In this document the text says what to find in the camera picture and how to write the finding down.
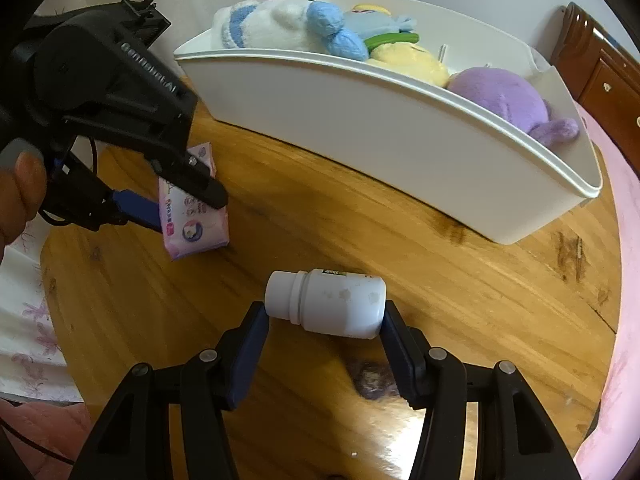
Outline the person's left hand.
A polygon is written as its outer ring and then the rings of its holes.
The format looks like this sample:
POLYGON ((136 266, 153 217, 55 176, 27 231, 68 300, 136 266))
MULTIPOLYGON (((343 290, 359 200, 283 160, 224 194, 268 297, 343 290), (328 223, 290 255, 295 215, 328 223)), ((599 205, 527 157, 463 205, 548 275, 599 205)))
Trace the person's left hand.
POLYGON ((6 246, 19 237, 35 218, 47 192, 47 174, 42 161, 29 152, 17 157, 11 170, 1 170, 1 257, 6 246))

